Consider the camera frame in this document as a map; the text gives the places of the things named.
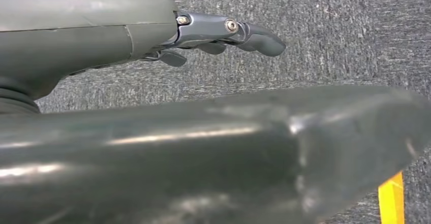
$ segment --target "gray plastic casing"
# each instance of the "gray plastic casing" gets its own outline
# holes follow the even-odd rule
[[[0,0],[0,88],[36,100],[77,71],[141,58],[175,36],[172,0]]]

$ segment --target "robotic arm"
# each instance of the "robotic arm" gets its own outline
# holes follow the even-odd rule
[[[0,0],[0,98],[37,100],[87,69],[137,59],[181,66],[186,58],[169,49],[220,54],[226,45],[268,56],[286,48],[267,29],[184,13],[172,0]]]

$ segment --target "yellow tape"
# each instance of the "yellow tape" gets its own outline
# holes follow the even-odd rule
[[[403,174],[399,172],[379,187],[382,224],[404,224]]]

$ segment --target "silver bolt head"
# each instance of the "silver bolt head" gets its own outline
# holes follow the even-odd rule
[[[189,24],[189,23],[190,23],[190,20],[189,20],[189,18],[188,18],[188,17],[186,17],[186,16],[179,16],[179,17],[177,17],[177,18],[176,18],[176,22],[177,22],[179,25],[186,25],[186,24]]]
[[[230,33],[236,33],[239,30],[238,23],[231,18],[226,19],[225,27],[226,27],[226,30]]]

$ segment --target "gray carpet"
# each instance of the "gray carpet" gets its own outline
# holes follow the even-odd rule
[[[321,84],[384,84],[431,96],[431,0],[175,0],[184,10],[268,27],[288,44],[277,58],[231,48],[181,51],[182,68],[132,62],[59,84],[44,112],[188,101]],[[405,171],[406,223],[431,223],[431,153]],[[377,194],[330,223],[380,223]]]

